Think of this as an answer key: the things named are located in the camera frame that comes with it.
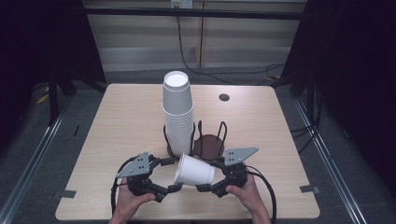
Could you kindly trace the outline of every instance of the power cord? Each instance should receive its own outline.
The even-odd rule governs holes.
[[[305,145],[300,150],[298,150],[298,153],[303,152],[308,147],[309,143],[311,143],[312,140],[318,134],[320,118],[321,118],[321,111],[322,111],[322,102],[323,102],[323,96],[318,91],[318,88],[316,88],[316,103],[317,103],[317,107],[318,107],[317,118],[314,120],[314,122],[311,125],[309,125],[308,127],[304,128],[304,133],[294,135],[293,139],[296,139],[297,137],[300,137],[300,136],[304,135],[305,133],[308,133],[310,130],[313,130],[314,132],[312,133],[312,136],[308,139],[308,141],[305,143]]]
[[[128,161],[122,164],[120,169],[117,171],[117,174],[131,161],[133,161],[134,158],[130,158]],[[111,194],[110,194],[110,202],[111,202],[111,214],[114,214],[114,211],[116,210],[116,192],[117,188],[120,186],[118,183],[118,179],[114,179],[113,187],[111,188]]]
[[[275,196],[274,190],[273,190],[272,186],[270,185],[270,183],[268,182],[268,180],[264,177],[264,175],[262,173],[260,173],[259,170],[257,170],[256,168],[254,168],[252,166],[247,166],[247,167],[252,168],[256,172],[258,172],[258,174],[257,174],[257,173],[247,171],[247,174],[258,176],[265,183],[265,186],[268,188],[268,191],[270,192],[271,202],[272,202],[272,207],[273,207],[271,223],[275,224],[276,223],[276,196]]]
[[[256,83],[253,84],[252,86],[260,86],[263,82],[265,82],[269,76],[269,72],[271,70],[274,70],[276,68],[278,68],[279,66],[284,65],[285,63],[274,63],[274,64],[270,64],[268,66],[265,67],[264,70],[261,71],[256,71],[256,72],[214,72],[214,73],[204,73],[204,72],[198,72],[198,71],[194,71],[192,70],[187,62],[186,59],[184,57],[184,50],[183,50],[183,43],[181,40],[181,31],[180,31],[180,17],[177,17],[177,30],[178,30],[178,43],[179,43],[179,50],[180,50],[180,56],[181,56],[181,61],[183,62],[184,66],[191,72],[193,72],[194,74],[197,75],[203,75],[203,76],[209,76],[209,77],[213,77],[214,79],[217,79],[218,81],[230,84],[230,85],[238,85],[235,83],[232,83],[230,81],[221,79],[219,77],[215,77],[214,75],[227,75],[227,74],[245,74],[245,75],[253,75],[253,74],[260,74],[260,73],[266,73],[266,77],[264,78],[264,80],[260,83]]]

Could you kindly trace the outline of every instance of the black curtain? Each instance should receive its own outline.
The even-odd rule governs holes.
[[[361,154],[396,195],[396,5],[391,0],[307,1],[282,76],[311,74],[324,101]]]
[[[67,81],[70,71],[106,82],[91,26],[80,0],[3,1],[0,7],[0,143],[3,148],[31,98],[50,75]]]

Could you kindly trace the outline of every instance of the gray floor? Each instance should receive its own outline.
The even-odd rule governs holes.
[[[170,70],[107,73],[106,77],[108,83],[162,83],[163,76]],[[195,75],[187,70],[184,71],[189,74],[191,84],[224,84],[210,76]],[[238,72],[247,71],[247,69],[212,68],[205,69],[205,71],[235,71],[238,74]],[[263,81],[265,74],[216,75],[216,77],[226,79],[233,84],[255,85]],[[269,83],[271,80],[263,82],[262,85]],[[56,191],[65,188],[103,97],[102,93],[92,90],[84,84],[77,83],[77,87],[78,92],[64,112],[62,124],[51,141],[43,161],[39,164],[30,188],[24,195],[13,218],[13,223],[61,222],[54,215],[59,199],[54,198],[53,195]],[[276,95],[288,125],[293,130],[304,127],[304,123],[297,110],[295,98],[290,96],[289,88],[290,86],[277,88]],[[4,205],[14,189],[47,129],[50,113],[49,102],[46,101],[41,105],[35,104],[35,100],[42,91],[40,89],[33,92],[33,99],[20,124],[20,131],[10,142],[7,153],[0,158],[0,169],[3,171],[0,174],[2,183],[0,205]],[[60,105],[65,105],[67,97],[60,94],[60,101]],[[361,157],[359,149],[353,141],[345,139],[342,127],[327,111],[326,106],[323,106],[320,134],[332,153],[346,184],[356,197],[367,223],[394,223],[396,200]],[[309,134],[296,138],[296,147],[301,148],[308,139]],[[353,223],[313,143],[301,153],[301,160],[311,185],[320,189],[320,193],[316,194],[320,216],[311,220],[278,220],[277,223]],[[94,223],[106,223],[106,221],[94,221]]]

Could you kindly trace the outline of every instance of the black cable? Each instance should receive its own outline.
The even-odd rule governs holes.
[[[253,166],[248,166],[247,165],[247,168],[251,168],[251,169],[255,170],[257,173],[259,173],[260,175],[263,176],[263,174],[258,169],[254,168]]]
[[[126,161],[125,163],[122,164],[122,166],[120,167],[119,171],[117,172],[117,174],[126,166],[126,164],[128,164],[129,162],[133,161],[135,159],[134,158],[130,158],[128,161]],[[111,194],[110,194],[110,201],[111,201],[111,214],[114,214],[114,211],[116,210],[116,191],[117,188],[121,185],[124,184],[118,184],[117,181],[119,179],[115,178],[114,179],[114,183],[113,183],[113,187],[111,188]]]
[[[317,93],[317,97],[316,97],[316,102],[317,102],[317,106],[318,106],[318,116],[315,119],[314,123],[311,124],[311,128],[309,128],[310,130],[313,130],[312,136],[308,139],[308,141],[305,143],[305,145],[298,150],[298,153],[301,153],[302,151],[304,151],[309,143],[317,136],[318,134],[318,129],[319,129],[319,124],[320,124],[320,117],[321,117],[321,111],[322,111],[322,101],[323,101],[323,97],[320,94],[320,92],[318,91],[318,89],[316,89],[316,93]]]
[[[258,176],[259,178],[262,179],[262,181],[265,183],[265,186],[268,188],[268,191],[270,192],[270,195],[271,195],[271,201],[272,201],[272,206],[273,206],[273,215],[272,215],[272,218],[271,218],[271,223],[275,224],[276,223],[276,196],[275,196],[275,193],[274,193],[274,190],[273,190],[272,186],[270,185],[268,180],[265,179],[265,177],[263,175],[259,175],[259,174],[256,174],[256,173],[253,173],[253,172],[250,172],[250,171],[247,171],[247,174]]]
[[[198,71],[194,71],[192,70],[186,62],[186,59],[184,57],[184,50],[183,50],[183,43],[181,41],[181,31],[180,31],[180,17],[176,17],[177,19],[177,30],[178,30],[178,43],[179,43],[179,51],[180,51],[180,56],[181,56],[181,61],[183,62],[184,66],[191,72],[193,72],[194,74],[198,74],[198,75],[204,75],[204,76],[209,76],[209,77],[213,77],[215,79],[217,79],[218,81],[230,84],[230,85],[237,85],[235,83],[229,82],[227,80],[218,78],[218,77],[214,77],[213,75],[227,75],[227,74],[245,74],[245,75],[252,75],[252,74],[260,74],[260,73],[266,73],[266,77],[264,79],[264,81],[254,84],[254,86],[259,86],[261,85],[263,82],[265,82],[268,78],[268,72],[271,70],[274,70],[276,68],[278,68],[281,65],[284,65],[285,63],[274,63],[274,64],[270,64],[268,66],[266,66],[266,68],[264,70],[261,71],[256,71],[256,72],[213,72],[213,73],[204,73],[204,72],[198,72]]]
[[[299,138],[301,136],[304,136],[306,133],[309,132],[309,130],[310,129],[306,128],[303,132],[293,135],[292,138],[295,140],[295,139],[297,139],[297,138]]]
[[[300,129],[294,129],[294,130],[290,130],[290,132],[291,133],[296,133],[296,132],[300,132],[300,131],[306,131],[307,129],[310,129],[310,128],[313,128],[314,127],[314,125],[309,125],[309,126],[306,126],[306,127],[303,127],[303,128],[300,128]]]
[[[288,76],[282,76],[279,80],[271,83],[269,86],[275,89],[279,86],[290,84],[297,77],[299,72],[301,72],[301,69],[292,72]]]

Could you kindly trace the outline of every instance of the human hand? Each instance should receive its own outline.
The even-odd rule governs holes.
[[[155,200],[154,194],[151,193],[135,196],[129,191],[127,182],[126,177],[121,180],[116,210],[109,222],[111,224],[127,223],[140,205]]]
[[[228,186],[225,190],[236,196],[246,207],[252,216],[253,223],[269,224],[271,222],[253,175],[247,175],[247,183],[241,189],[237,186]]]

